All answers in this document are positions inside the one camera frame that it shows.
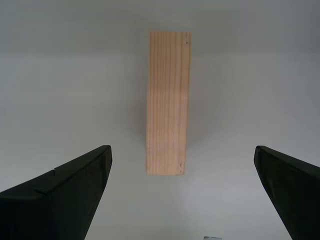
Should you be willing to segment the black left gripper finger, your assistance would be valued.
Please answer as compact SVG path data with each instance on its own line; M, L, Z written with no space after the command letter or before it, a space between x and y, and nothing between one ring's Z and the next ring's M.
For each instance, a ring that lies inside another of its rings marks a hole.
M102 145L0 193L2 240L83 240L112 167Z
M320 169L259 145L253 162L259 179L293 240L320 238Z

